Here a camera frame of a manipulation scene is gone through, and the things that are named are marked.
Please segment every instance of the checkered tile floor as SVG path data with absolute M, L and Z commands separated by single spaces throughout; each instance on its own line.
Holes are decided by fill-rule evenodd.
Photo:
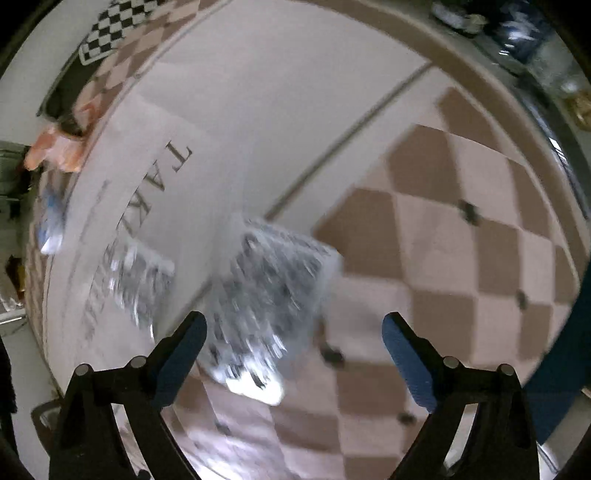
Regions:
M 102 116 L 199 6 L 171 0 L 159 7 L 103 62 L 77 107 L 91 103 Z M 278 407 L 233 395 L 195 369 L 163 416 L 197 472 L 204 479 L 387 478 L 426 417 L 381 341 L 391 310 L 443 355 L 481 368 L 507 362 L 526 379 L 577 291 L 560 228 L 532 178 L 486 116 L 450 90 L 315 228 L 345 258 L 324 319 L 324 336 L 345 365 L 331 367 L 313 349 Z M 27 308 L 41 341 L 46 267 L 32 238 Z M 123 434 L 140 465 L 132 436 Z

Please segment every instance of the white wall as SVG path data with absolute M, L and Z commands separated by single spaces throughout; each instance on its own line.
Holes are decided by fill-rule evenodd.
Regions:
M 45 125 L 37 111 L 109 0 L 62 0 L 29 35 L 0 79 L 0 140 L 31 145 Z
M 47 480 L 49 457 L 31 421 L 31 410 L 56 397 L 49 370 L 41 359 L 28 323 L 2 327 L 2 341 L 12 365 L 18 413 L 12 417 L 18 453 L 35 480 Z

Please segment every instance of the blue object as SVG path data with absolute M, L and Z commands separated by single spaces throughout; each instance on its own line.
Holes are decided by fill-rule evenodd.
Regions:
M 404 325 L 400 320 L 402 317 L 398 314 L 391 313 L 384 317 L 382 340 L 414 401 L 432 413 L 437 407 L 437 399 L 433 393 L 433 376 L 411 343 L 419 338 L 404 320 L 402 320 Z
M 550 352 L 526 383 L 535 433 L 545 443 L 591 380 L 591 268 Z

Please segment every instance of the plastic bag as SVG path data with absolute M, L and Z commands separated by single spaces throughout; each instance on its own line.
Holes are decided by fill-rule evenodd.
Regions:
M 276 405 L 282 376 L 311 344 L 339 253 L 258 219 L 231 217 L 207 300 L 199 361 L 235 392 Z
M 124 236 L 112 246 L 109 290 L 119 307 L 129 312 L 138 328 L 154 339 L 154 319 L 170 290 L 174 263 L 139 240 Z
M 55 255 L 64 238 L 64 206 L 49 185 L 43 189 L 40 197 L 43 215 L 37 225 L 37 242 L 42 254 Z

